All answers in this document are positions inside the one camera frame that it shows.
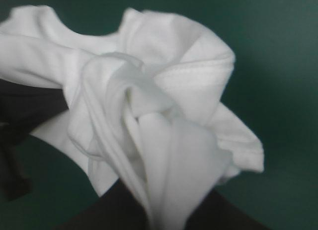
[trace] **dark green wall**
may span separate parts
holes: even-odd
[[[271,229],[318,229],[318,0],[0,0],[0,19],[24,4],[52,6],[83,34],[115,31],[127,7],[210,27],[237,55],[222,100],[266,154],[263,174],[244,173],[218,189]],[[80,169],[47,144],[29,138],[17,155],[34,189],[1,201],[1,230],[50,229],[97,198]]]

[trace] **fabric fold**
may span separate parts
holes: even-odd
[[[220,102],[235,56],[197,22],[128,9],[118,32],[93,37],[25,6],[0,24],[0,47],[1,78],[63,89],[69,111],[33,135],[99,195],[120,177],[153,229],[183,229],[217,183],[263,170],[260,141]]]

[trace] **green background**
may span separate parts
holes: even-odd
[[[215,31],[237,56],[222,101],[265,149],[263,174],[243,173],[218,190],[271,229],[318,229],[318,0],[0,0],[0,20],[24,4],[53,7],[82,34],[116,31],[127,7],[176,12]],[[30,137],[16,154],[33,192],[0,199],[0,230],[51,229],[97,199],[48,144]]]

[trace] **dark object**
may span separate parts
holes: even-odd
[[[62,90],[15,84],[0,79],[0,187],[8,200],[30,192],[13,155],[35,127],[67,109]]]

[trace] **crumpled cloth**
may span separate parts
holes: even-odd
[[[150,227],[181,230],[216,184],[263,171],[261,142],[220,98],[232,50],[183,16],[124,12],[118,32],[77,34],[48,6],[0,24],[0,78],[62,88],[69,111],[32,134],[73,159],[102,195],[120,177]]]

